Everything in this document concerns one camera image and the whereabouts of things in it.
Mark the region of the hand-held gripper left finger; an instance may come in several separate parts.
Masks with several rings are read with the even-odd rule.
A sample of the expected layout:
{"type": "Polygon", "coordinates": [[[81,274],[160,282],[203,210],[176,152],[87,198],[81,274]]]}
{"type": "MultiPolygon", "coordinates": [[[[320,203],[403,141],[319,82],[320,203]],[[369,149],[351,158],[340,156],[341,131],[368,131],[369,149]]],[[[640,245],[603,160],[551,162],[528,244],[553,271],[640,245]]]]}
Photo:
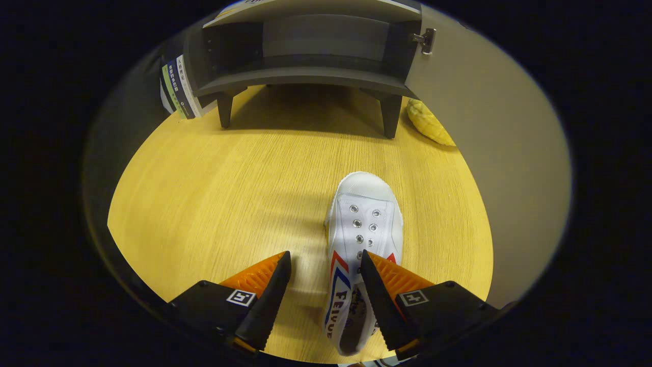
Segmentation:
{"type": "Polygon", "coordinates": [[[200,280],[168,303],[173,321],[224,348],[259,353],[267,345],[292,272],[283,251],[226,280],[200,280]]]}

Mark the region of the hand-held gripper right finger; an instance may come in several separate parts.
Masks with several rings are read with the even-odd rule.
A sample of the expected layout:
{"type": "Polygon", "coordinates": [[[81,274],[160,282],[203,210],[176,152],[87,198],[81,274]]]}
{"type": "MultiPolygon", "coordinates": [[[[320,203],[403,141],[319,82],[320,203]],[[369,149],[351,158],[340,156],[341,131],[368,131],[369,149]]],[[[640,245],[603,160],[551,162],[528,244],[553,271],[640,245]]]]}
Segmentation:
{"type": "Polygon", "coordinates": [[[368,251],[361,274],[385,345],[400,360],[452,348],[515,305],[493,307],[455,281],[433,283],[368,251]]]}

